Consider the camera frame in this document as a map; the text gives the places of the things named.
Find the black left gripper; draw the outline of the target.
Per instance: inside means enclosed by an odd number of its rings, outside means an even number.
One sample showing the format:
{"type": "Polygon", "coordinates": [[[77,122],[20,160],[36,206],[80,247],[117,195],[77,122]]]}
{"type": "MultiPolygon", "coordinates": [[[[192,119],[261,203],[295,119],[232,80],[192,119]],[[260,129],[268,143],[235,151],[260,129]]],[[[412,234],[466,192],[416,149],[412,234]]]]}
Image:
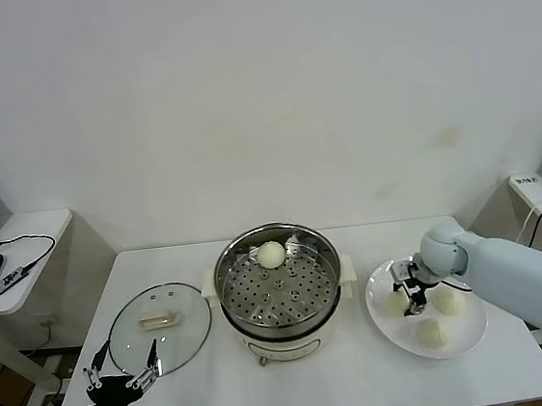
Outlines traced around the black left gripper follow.
{"type": "Polygon", "coordinates": [[[95,352],[90,365],[82,371],[87,378],[87,396],[94,406],[129,406],[138,401],[143,396],[142,389],[149,389],[160,375],[156,349],[157,342],[154,339],[146,367],[140,374],[134,377],[114,375],[100,378],[100,371],[109,351],[109,341],[105,340],[95,352]]]}

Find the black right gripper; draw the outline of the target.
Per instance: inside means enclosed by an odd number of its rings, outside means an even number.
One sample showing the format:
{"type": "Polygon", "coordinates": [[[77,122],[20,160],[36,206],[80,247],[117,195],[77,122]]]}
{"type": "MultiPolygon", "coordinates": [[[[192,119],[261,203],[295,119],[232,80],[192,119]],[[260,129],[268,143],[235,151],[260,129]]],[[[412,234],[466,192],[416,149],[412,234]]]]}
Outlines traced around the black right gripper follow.
{"type": "Polygon", "coordinates": [[[404,315],[421,314],[427,304],[425,289],[428,285],[417,278],[418,266],[413,258],[392,260],[389,263],[388,272],[392,276],[393,292],[391,300],[395,303],[404,302],[404,293],[408,297],[408,306],[404,315]]]}

